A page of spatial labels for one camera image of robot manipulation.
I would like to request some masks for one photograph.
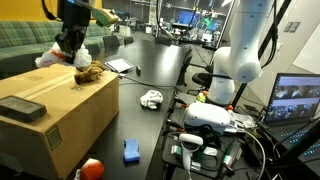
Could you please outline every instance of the orange ball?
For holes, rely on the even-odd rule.
[[[90,158],[80,170],[80,180],[99,180],[103,173],[103,164],[99,160]]]

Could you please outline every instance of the cushion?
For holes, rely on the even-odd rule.
[[[0,49],[0,64],[2,59],[20,56],[20,55],[28,55],[35,53],[44,53],[50,49],[49,46],[34,44],[28,46],[15,46],[9,48],[1,48]]]
[[[90,23],[86,37],[105,36],[111,34],[109,31],[107,27],[100,27],[96,23]]]
[[[29,22],[38,44],[55,42],[54,37],[62,32],[62,22]]]
[[[0,48],[37,44],[28,22],[0,21]]]

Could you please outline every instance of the wall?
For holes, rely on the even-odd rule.
[[[279,48],[273,62],[263,69],[261,77],[249,83],[253,92],[263,103],[267,104],[269,101],[274,79],[278,72],[310,73],[293,65],[293,62],[320,22],[320,16],[318,16],[319,8],[320,2],[318,0],[292,0],[290,7],[278,26],[278,43],[281,46],[278,46]],[[270,15],[267,21],[267,26],[262,37],[267,33],[272,22],[271,19],[273,19],[272,15]],[[284,28],[288,22],[301,22],[301,24],[295,33],[287,33],[284,32]],[[262,57],[262,64],[267,59],[269,52],[270,45]]]
[[[57,13],[58,0],[45,0],[47,8],[54,15]],[[45,17],[41,0],[1,0],[0,20],[48,21]],[[102,0],[95,0],[95,7],[102,7]]]

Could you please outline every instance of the computer screen display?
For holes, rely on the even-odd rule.
[[[271,93],[265,122],[309,120],[320,100],[320,75],[279,73]]]
[[[193,11],[180,10],[178,23],[189,25],[192,19],[192,16],[193,16]],[[199,19],[199,16],[200,16],[199,14],[194,15],[193,21],[191,23],[193,27],[196,26],[197,19]]]

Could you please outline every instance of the blue object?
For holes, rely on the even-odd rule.
[[[124,140],[124,161],[133,162],[140,160],[139,154],[139,141],[138,139],[126,139]]]
[[[193,16],[193,11],[180,10],[178,23],[189,25]],[[195,26],[197,24],[197,19],[199,19],[199,14],[195,14],[191,25]]]

